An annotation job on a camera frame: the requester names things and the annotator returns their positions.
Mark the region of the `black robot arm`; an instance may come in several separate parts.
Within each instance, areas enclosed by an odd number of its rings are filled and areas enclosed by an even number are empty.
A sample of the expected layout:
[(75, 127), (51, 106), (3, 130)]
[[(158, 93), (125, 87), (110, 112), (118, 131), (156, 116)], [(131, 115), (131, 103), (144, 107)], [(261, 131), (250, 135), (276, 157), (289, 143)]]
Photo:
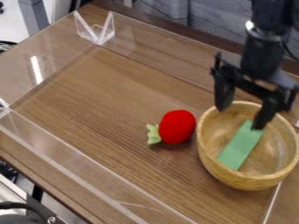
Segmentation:
[(261, 100), (250, 128), (261, 130), (276, 113), (292, 107), (299, 83), (282, 72), (281, 60), (290, 53), (290, 30), (299, 31), (299, 0), (250, 0), (250, 19), (240, 63), (229, 64), (220, 54), (209, 70), (213, 78), (214, 107), (226, 109), (238, 88)]

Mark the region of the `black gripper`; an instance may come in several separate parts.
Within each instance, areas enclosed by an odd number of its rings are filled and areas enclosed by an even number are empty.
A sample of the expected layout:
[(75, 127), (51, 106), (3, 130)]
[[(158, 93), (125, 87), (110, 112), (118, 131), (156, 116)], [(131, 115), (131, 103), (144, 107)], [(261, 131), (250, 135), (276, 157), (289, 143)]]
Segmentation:
[(293, 105), (299, 86), (282, 72), (280, 65), (290, 31), (269, 33), (248, 31), (238, 65), (229, 63), (217, 52), (209, 74), (214, 80), (214, 106), (224, 111), (232, 103), (236, 89), (261, 100), (250, 129), (261, 130), (276, 113), (288, 111)]

